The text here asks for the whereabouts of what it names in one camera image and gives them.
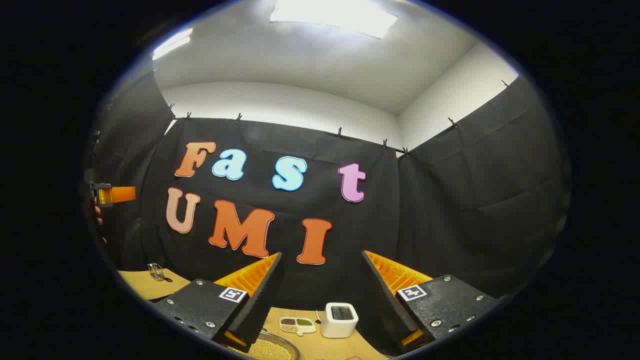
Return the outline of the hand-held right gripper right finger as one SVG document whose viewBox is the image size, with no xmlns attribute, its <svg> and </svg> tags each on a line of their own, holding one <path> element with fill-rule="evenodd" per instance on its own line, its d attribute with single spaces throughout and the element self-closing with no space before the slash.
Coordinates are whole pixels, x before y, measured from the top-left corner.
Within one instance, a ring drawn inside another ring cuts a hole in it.
<svg viewBox="0 0 640 360">
<path fill-rule="evenodd" d="M 366 285 L 384 339 L 409 353 L 468 328 L 499 300 L 453 275 L 428 276 L 372 251 L 362 255 Z"/>
</svg>

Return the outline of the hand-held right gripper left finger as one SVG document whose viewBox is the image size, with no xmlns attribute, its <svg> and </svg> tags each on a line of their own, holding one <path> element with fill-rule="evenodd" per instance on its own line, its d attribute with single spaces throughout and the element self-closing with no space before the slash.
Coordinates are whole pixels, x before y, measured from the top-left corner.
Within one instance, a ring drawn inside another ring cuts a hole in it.
<svg viewBox="0 0 640 360">
<path fill-rule="evenodd" d="M 246 352 L 262 331 L 284 268 L 278 252 L 216 281 L 197 278 L 154 307 L 208 341 Z"/>
</svg>

